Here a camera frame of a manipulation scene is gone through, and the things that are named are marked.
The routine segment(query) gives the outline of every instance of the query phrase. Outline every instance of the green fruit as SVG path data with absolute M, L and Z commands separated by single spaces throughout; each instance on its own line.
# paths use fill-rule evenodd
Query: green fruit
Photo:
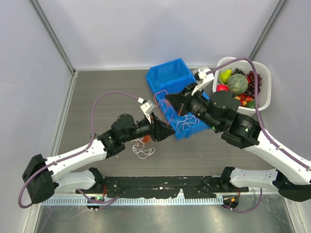
M 226 84 L 228 79 L 231 77 L 231 70 L 228 69 L 219 75 L 219 79 L 223 84 Z
M 248 88 L 247 78 L 242 74 L 232 75 L 227 81 L 227 86 L 229 91 L 231 91 L 235 96 L 243 94 Z
M 245 105 L 245 107 L 246 108 L 255 108 L 255 101 L 250 101 L 250 102 L 248 102 L 246 105 Z

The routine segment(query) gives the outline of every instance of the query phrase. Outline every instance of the blue plastic bin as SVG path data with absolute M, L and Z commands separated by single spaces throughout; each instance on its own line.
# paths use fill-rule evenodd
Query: blue plastic bin
M 169 94 L 177 93 L 182 91 L 186 85 L 195 82 L 194 76 L 181 58 L 151 67 L 146 79 L 153 94 L 160 92 L 156 95 L 157 103 L 159 103 L 166 120 L 170 122 L 170 125 L 176 131 L 177 140 L 184 137 L 189 138 L 192 134 L 209 128 L 191 113 L 186 115 L 187 118 L 186 116 L 178 116 L 177 112 L 164 101 L 165 90 Z M 203 96 L 207 100 L 209 99 L 206 93 Z

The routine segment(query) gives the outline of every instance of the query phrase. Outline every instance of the cable clip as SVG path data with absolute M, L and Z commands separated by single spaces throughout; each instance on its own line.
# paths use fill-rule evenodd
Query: cable clip
M 143 98 L 141 98 L 141 97 L 139 97 L 138 100 L 137 100 L 138 103 L 144 103 L 144 101 L 145 100 Z

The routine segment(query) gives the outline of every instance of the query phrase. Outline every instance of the metal pole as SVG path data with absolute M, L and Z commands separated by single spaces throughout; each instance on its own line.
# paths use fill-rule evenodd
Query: metal pole
M 272 27 L 274 26 L 277 18 L 280 16 L 280 14 L 282 13 L 282 11 L 284 10 L 286 4 L 288 3 L 288 0 L 279 0 L 274 11 L 272 12 L 266 26 L 264 27 L 261 35 L 259 36 L 251 54 L 249 55 L 249 58 L 251 60 L 254 60 L 257 53 L 259 52 L 261 46 L 263 45 L 263 42 L 265 41 L 265 39 L 267 38 L 267 36 L 269 35 L 269 32 L 271 31 Z
M 69 58 L 67 57 L 65 50 L 63 49 L 61 43 L 59 42 L 52 26 L 50 25 L 46 15 L 44 14 L 40 4 L 38 3 L 37 0 L 29 0 L 29 2 L 31 3 L 31 5 L 33 6 L 35 12 L 37 13 L 39 19 L 41 20 L 43 26 L 45 27 L 47 33 L 49 34 L 50 38 L 52 39 L 53 43 L 55 44 L 58 52 L 60 53 L 61 57 L 63 58 L 63 60 L 65 61 L 68 69 L 70 70 L 71 74 L 74 75 L 74 68 L 69 60 Z

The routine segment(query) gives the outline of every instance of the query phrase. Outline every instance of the red apple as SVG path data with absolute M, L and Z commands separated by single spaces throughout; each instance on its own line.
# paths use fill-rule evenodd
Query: red apple
M 250 101 L 253 101 L 253 98 L 250 97 L 250 96 L 247 96 L 247 97 L 245 98 L 245 100 L 246 100 L 246 102 L 250 102 Z
M 244 107 L 247 104 L 247 102 L 245 100 L 240 100 L 240 102 L 241 102 L 242 107 Z
M 229 91 L 229 88 L 226 85 L 224 85 L 224 84 L 219 84 L 216 87 L 216 91 Z
M 246 95 L 245 95 L 245 94 L 240 94 L 240 97 L 241 97 L 242 99 L 245 99 L 245 98 L 246 98 Z

